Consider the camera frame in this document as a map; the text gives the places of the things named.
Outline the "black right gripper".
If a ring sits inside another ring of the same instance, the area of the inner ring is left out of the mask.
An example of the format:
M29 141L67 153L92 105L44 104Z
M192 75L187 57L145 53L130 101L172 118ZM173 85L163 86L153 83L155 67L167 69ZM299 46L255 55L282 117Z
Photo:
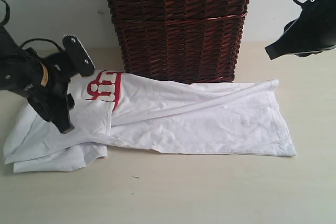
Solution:
M284 34L265 47L270 60L284 55L306 57L335 48L335 0L308 0Z

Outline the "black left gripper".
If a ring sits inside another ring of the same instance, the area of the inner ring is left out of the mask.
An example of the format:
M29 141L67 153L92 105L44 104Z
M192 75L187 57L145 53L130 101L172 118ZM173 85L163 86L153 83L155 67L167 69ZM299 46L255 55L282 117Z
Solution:
M61 134L74 129L69 114L74 102L69 102L68 83L57 75L49 57L40 57L32 47L18 46L9 32L1 29L1 90L26 98Z

